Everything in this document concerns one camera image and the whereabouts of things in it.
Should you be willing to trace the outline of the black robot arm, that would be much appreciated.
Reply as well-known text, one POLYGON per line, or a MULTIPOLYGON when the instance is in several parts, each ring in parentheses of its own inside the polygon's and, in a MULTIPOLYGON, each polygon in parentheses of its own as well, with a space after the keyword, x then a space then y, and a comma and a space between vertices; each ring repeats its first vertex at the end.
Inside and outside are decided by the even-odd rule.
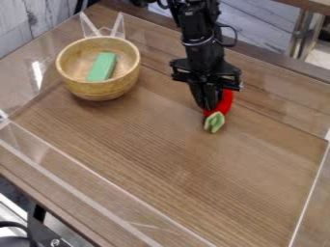
POLYGON ((225 61, 221 29, 232 26, 217 22, 218 0, 165 0, 181 31, 185 57, 169 61, 172 79, 188 84, 194 102, 205 111, 216 109, 224 91, 241 88, 240 69, 225 61))

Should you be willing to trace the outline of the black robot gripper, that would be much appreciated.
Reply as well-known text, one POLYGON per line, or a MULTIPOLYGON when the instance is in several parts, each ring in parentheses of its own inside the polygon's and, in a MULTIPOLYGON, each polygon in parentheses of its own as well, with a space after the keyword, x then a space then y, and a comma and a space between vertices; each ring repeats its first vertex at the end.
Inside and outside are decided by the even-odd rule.
POLYGON ((185 57, 172 59, 172 79, 189 84, 189 90, 198 108, 212 111, 222 97, 222 90, 239 91, 240 69, 224 58, 224 48, 233 43, 222 43, 216 37, 198 40, 181 39, 185 57))

